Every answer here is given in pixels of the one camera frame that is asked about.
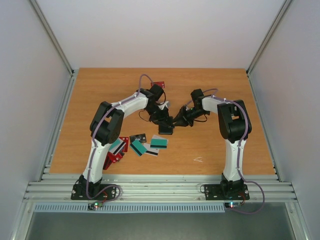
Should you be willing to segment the black leather card holder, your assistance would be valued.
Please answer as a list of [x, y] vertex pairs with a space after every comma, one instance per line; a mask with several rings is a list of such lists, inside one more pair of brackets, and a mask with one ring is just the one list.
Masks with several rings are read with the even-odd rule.
[[159, 125], [158, 126], [158, 134], [159, 135], [172, 135], [174, 132], [173, 125]]

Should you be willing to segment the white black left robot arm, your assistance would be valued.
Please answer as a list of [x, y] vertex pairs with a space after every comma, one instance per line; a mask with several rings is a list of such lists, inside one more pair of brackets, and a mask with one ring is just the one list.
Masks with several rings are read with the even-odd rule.
[[145, 110], [149, 121], [159, 127], [172, 129], [173, 121], [169, 116], [168, 101], [158, 102], [166, 97], [165, 91], [158, 85], [150, 89], [140, 88], [133, 95], [118, 102], [102, 102], [90, 124], [91, 151], [83, 177], [87, 183], [83, 186], [83, 194], [89, 199], [96, 199], [101, 193], [97, 182], [102, 179], [103, 165], [111, 145], [120, 136], [123, 121], [129, 115]]

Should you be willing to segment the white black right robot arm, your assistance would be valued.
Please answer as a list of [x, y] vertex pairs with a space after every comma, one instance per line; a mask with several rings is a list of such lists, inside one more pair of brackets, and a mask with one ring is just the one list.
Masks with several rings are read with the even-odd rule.
[[244, 148], [252, 124], [243, 100], [229, 100], [212, 95], [204, 95], [201, 89], [191, 93], [193, 107], [183, 106], [173, 118], [175, 127], [192, 127], [198, 117], [215, 113], [218, 116], [219, 131], [225, 140], [225, 166], [222, 172], [221, 194], [225, 198], [234, 197], [239, 187], [244, 185]]

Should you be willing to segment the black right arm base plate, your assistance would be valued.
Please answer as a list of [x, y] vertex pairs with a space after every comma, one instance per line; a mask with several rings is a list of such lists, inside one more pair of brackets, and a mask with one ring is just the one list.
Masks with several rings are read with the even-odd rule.
[[240, 201], [250, 199], [246, 184], [242, 187], [227, 190], [223, 190], [220, 184], [204, 184], [203, 193], [207, 201]]

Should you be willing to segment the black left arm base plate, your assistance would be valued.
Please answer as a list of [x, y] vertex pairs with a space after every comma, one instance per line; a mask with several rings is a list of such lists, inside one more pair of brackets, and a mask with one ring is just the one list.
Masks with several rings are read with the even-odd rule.
[[113, 201], [119, 193], [120, 191], [115, 185], [102, 184], [101, 179], [96, 183], [89, 182], [87, 189], [87, 180], [81, 175], [72, 187], [70, 199], [74, 201]]

